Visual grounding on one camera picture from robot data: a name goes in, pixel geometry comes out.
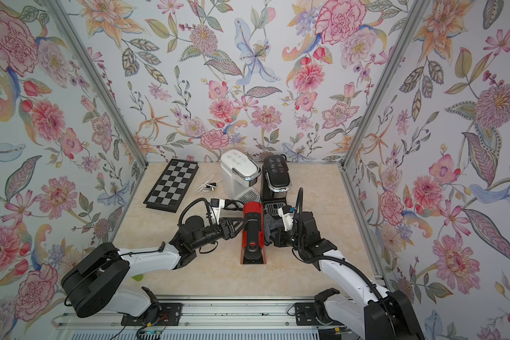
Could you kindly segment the grey cleaning cloth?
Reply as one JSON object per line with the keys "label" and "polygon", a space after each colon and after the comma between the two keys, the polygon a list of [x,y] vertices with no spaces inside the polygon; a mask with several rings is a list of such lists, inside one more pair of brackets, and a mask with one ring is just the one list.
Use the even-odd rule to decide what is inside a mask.
{"label": "grey cleaning cloth", "polygon": [[264,243],[266,246],[272,245],[279,238],[280,231],[283,229],[283,221],[282,219],[275,219],[270,214],[265,214],[263,225]]}

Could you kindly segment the red coffee machine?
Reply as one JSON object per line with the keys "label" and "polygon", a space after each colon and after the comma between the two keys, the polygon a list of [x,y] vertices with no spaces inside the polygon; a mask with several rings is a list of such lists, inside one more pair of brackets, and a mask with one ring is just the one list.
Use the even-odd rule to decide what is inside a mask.
{"label": "red coffee machine", "polygon": [[242,231],[242,265],[265,264],[265,239],[263,206],[259,202],[248,202],[243,208],[245,224]]}

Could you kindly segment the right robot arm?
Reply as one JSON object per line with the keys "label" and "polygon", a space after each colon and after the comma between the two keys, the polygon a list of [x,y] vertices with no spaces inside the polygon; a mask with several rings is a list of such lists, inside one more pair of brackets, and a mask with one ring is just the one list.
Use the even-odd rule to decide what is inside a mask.
{"label": "right robot arm", "polygon": [[409,298],[390,291],[348,262],[337,246],[323,238],[311,212],[288,212],[263,218],[267,243],[290,247],[298,259],[330,277],[338,288],[314,297],[317,319],[339,322],[361,339],[423,339],[424,334]]}

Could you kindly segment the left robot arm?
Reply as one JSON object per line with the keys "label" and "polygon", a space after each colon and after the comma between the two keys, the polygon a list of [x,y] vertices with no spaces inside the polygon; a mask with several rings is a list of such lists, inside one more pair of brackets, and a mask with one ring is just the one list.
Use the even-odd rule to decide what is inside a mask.
{"label": "left robot arm", "polygon": [[163,315],[156,295],[147,287],[132,288],[124,281],[154,271],[182,269],[200,248],[235,238],[246,223],[244,218],[224,218],[207,226],[202,217],[191,216],[170,242],[158,247],[119,249],[103,243],[62,278],[65,306],[73,307],[79,318],[109,311],[146,324],[155,322]]}

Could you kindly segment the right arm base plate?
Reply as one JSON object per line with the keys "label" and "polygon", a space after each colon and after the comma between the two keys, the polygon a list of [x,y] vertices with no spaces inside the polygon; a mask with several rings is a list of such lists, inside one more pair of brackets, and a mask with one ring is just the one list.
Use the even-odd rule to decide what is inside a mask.
{"label": "right arm base plate", "polygon": [[297,326],[344,326],[338,321],[331,320],[316,302],[295,303],[293,306]]}

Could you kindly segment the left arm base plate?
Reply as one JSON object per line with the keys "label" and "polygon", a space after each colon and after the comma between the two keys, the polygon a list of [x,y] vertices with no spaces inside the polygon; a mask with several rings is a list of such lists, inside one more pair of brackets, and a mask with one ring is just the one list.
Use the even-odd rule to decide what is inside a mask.
{"label": "left arm base plate", "polygon": [[123,315],[121,326],[126,327],[168,327],[178,326],[183,309],[181,303],[161,303],[159,307],[150,306],[140,317]]}

